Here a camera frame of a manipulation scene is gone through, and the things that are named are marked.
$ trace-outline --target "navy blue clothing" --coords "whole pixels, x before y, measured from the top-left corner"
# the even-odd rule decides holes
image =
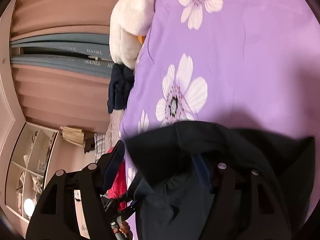
[[[107,103],[109,114],[113,112],[113,109],[126,109],[133,84],[133,71],[125,65],[114,64],[111,72]]]

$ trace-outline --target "red bag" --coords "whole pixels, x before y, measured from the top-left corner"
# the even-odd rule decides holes
[[[110,148],[110,150],[107,151],[108,153],[111,153],[114,147]],[[115,181],[113,182],[113,185],[111,189],[108,190],[108,198],[118,198],[122,196],[127,191],[127,183],[125,180],[125,164],[124,161],[122,161],[119,171],[116,175]],[[119,206],[119,210],[123,210],[127,207],[126,202],[121,202]]]

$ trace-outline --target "round lamp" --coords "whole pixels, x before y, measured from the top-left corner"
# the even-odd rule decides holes
[[[34,210],[35,210],[35,204],[33,203],[31,198],[27,198],[24,202],[23,209],[28,217],[31,217]]]

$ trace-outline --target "hand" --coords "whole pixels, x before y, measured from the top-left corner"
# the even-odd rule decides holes
[[[116,234],[119,232],[119,229],[118,228],[115,228],[113,229],[113,232]],[[120,225],[120,232],[123,233],[123,234],[126,234],[129,238],[129,240],[132,240],[133,239],[133,234],[130,230],[130,226],[129,224],[126,222],[126,221],[123,221]]]

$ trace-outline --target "metal bolt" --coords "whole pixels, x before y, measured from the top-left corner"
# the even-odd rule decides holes
[[[89,165],[88,165],[88,169],[89,170],[95,170],[97,168],[97,165],[95,164],[95,163],[90,163]]]
[[[56,175],[57,175],[57,176],[62,176],[62,175],[63,175],[63,173],[64,173],[64,171],[63,171],[63,170],[58,170],[58,171],[56,172]]]
[[[225,170],[225,169],[227,168],[227,165],[226,165],[225,163],[219,163],[219,164],[218,164],[218,168],[219,168],[220,170]]]
[[[258,176],[260,174],[259,171],[257,170],[252,170],[251,173],[255,176]]]

